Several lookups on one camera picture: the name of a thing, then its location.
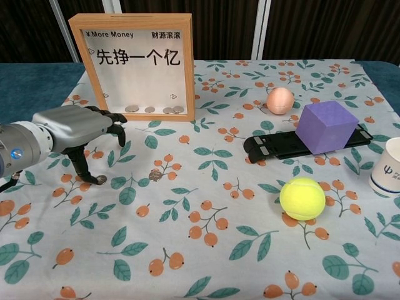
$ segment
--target purple foam block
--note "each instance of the purple foam block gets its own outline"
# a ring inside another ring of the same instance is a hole
[[[319,102],[305,105],[296,134],[315,155],[343,149],[357,124],[338,102]]]

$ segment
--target dark curtain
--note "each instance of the dark curtain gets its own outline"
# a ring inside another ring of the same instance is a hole
[[[0,63],[72,61],[48,0],[2,0]]]
[[[400,63],[398,0],[272,0],[263,59]]]
[[[258,0],[120,0],[124,13],[192,13],[195,59],[250,59]]]
[[[71,39],[73,40],[75,50],[77,52],[77,55],[79,56],[79,60],[82,61],[78,47],[76,46],[73,32],[69,27],[68,20],[78,13],[103,13],[104,12],[103,2],[101,0],[90,0],[90,1],[58,0],[58,4],[60,5],[62,15],[64,16],[69,34],[71,35]]]

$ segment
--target tennis ball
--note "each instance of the tennis ball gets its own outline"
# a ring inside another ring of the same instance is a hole
[[[306,221],[318,217],[325,207],[325,194],[318,182],[299,177],[287,182],[279,196],[283,210],[293,219]]]

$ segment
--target tablecloth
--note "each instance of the tablecloth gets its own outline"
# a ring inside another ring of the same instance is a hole
[[[368,176],[400,118],[362,67],[195,65],[195,121],[129,121],[123,148],[111,134],[87,145],[104,185],[81,182],[52,153],[0,194],[1,299],[397,299],[400,197],[376,194]],[[276,87],[295,97],[283,116],[264,105]],[[330,100],[359,119],[370,145],[249,163],[246,138],[293,131],[305,105]],[[96,104],[84,73],[63,105]],[[300,177],[326,194],[306,222],[279,203]]]

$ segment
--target white paper cup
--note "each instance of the white paper cup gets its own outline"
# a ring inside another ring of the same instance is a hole
[[[369,177],[369,185],[383,196],[400,195],[400,137],[386,142],[385,150]]]

